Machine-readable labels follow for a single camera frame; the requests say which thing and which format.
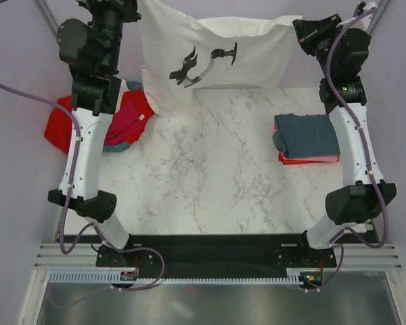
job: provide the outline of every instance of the robotic arm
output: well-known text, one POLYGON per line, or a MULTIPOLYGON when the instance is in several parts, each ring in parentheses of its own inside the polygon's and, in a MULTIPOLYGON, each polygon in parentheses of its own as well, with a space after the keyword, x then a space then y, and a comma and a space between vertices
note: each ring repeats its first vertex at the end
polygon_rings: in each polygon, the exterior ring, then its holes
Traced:
POLYGON ((118 57, 122 27, 140 19, 136 0, 77 0, 93 19, 88 26, 77 19, 60 25, 57 42, 60 59, 67 63, 73 78, 72 115, 81 136, 72 132, 70 155, 60 186, 48 193, 48 200, 65 206, 66 193, 72 187, 69 208, 94 223, 104 238, 116 248, 126 248, 131 237, 122 227, 114 209, 114 194, 99 190, 98 173, 105 136, 115 113, 120 79, 118 57), (74 159, 79 144, 78 160, 74 159), (74 172, 73 184, 69 174, 74 172))
MULTIPOLYGON (((354 17, 375 7, 375 3, 366 5, 361 2, 354 17)), ((351 20, 342 22, 336 14, 320 21, 293 21, 300 46, 305 53, 317 58, 325 75, 320 82, 319 94, 337 135, 343 167, 344 187, 326 196, 326 214, 315 227, 304 233, 302 246, 306 249, 329 248, 345 229, 376 218, 385 207, 379 201, 375 185, 382 194, 385 205, 397 193, 395 184, 385 182, 376 162, 367 127, 367 98, 361 79, 357 76, 368 57, 371 37, 366 30, 371 16, 360 20, 358 28, 350 28, 344 35, 340 35, 341 40, 333 52, 331 66, 329 69, 327 67, 330 48, 342 27, 351 20), (328 71, 341 98, 344 102, 351 103, 351 112, 334 95, 328 82, 328 71), (361 123, 359 127, 355 116, 361 123)))

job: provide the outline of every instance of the metal frame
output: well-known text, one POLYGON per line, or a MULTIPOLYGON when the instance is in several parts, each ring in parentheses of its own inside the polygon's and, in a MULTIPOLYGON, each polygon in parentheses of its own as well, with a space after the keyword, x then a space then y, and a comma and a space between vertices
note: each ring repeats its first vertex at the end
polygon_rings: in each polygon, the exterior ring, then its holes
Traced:
MULTIPOLYGON (((340 259, 340 252, 336 250, 335 256, 340 259)), ((105 272, 132 271, 133 268, 108 268, 96 267, 97 253, 91 248, 90 244, 79 244, 69 255, 63 255, 60 252, 59 244, 42 244, 35 262, 35 268, 32 273, 30 285, 26 293, 23 308, 18 320, 18 325, 36 324, 41 311, 42 301, 45 297, 47 283, 52 273, 60 270, 69 270, 75 272, 99 274, 105 272)), ((291 274, 296 272, 315 271, 315 269, 289 269, 291 274)), ((344 261, 340 269, 341 272, 386 272, 388 283, 394 304, 399 314, 401 324, 406 325, 406 281, 404 273, 393 244, 386 244, 379 250, 367 248, 363 244, 344 244, 344 261)), ((215 284, 211 280, 200 281, 200 284, 215 284)), ((195 284, 193 280, 189 282, 171 281, 173 284, 190 283, 195 284)), ((241 282, 226 282, 227 284, 241 284, 241 282)))

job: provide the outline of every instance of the purple wall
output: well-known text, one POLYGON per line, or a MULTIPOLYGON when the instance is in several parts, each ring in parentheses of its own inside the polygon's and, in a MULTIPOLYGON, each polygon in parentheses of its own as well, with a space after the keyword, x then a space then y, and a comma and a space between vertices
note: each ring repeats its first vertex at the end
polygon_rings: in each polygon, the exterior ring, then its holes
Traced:
MULTIPOLYGON (((67 67, 31 0, 0 5, 0 81, 57 99, 69 93, 67 67)), ((56 209, 47 191, 65 156, 43 139, 51 108, 0 90, 0 324, 15 324, 41 241, 56 209)))
POLYGON ((390 239, 406 273, 406 0, 393 1, 384 14, 361 76, 376 158, 386 180, 397 185, 388 206, 390 239))

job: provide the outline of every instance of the marble table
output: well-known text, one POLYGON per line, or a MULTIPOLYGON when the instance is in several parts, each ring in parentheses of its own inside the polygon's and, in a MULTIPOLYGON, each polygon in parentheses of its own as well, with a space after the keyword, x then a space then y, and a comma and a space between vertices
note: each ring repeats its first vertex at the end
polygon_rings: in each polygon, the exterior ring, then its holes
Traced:
MULTIPOLYGON (((155 116, 127 151, 103 154, 99 188, 117 195, 125 229, 281 234, 313 227, 326 194, 341 187, 341 163, 283 166, 271 137, 275 114, 324 114, 318 90, 205 89, 195 96, 186 114, 155 116)), ((85 224, 70 211, 65 234, 85 224)))

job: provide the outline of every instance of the folded red shirt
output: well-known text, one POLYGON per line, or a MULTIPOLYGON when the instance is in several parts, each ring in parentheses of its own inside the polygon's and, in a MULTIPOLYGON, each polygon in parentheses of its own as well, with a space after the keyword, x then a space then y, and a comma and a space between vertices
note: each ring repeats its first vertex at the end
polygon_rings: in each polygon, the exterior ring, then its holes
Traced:
MULTIPOLYGON (((58 104, 72 111, 71 96, 58 100, 58 104)), ((106 145, 115 145, 123 141, 136 142, 144 132, 146 123, 154 115, 142 90, 127 91, 123 94, 120 110, 113 116, 107 131, 106 145)), ((45 138, 64 153, 68 153, 72 134, 72 122, 58 108, 48 118, 45 138)))

